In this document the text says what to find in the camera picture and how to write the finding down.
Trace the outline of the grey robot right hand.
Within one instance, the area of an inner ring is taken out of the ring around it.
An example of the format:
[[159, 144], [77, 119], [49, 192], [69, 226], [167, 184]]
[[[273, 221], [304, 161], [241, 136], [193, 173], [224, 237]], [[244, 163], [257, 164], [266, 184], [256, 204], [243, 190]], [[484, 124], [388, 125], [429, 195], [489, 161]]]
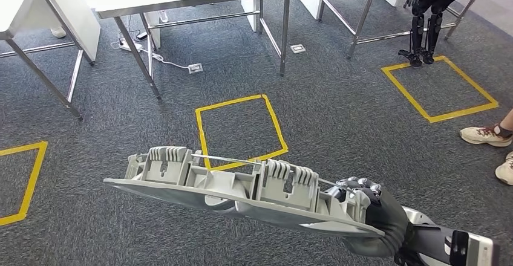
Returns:
[[341, 187], [363, 192], [369, 197], [371, 204], [367, 207], [365, 222], [384, 232], [384, 236], [379, 238], [346, 237], [343, 239], [346, 249], [360, 256], [394, 256], [404, 243], [409, 223], [403, 207], [387, 189], [367, 178], [338, 180], [336, 186], [327, 189], [325, 193], [343, 201], [346, 191]]

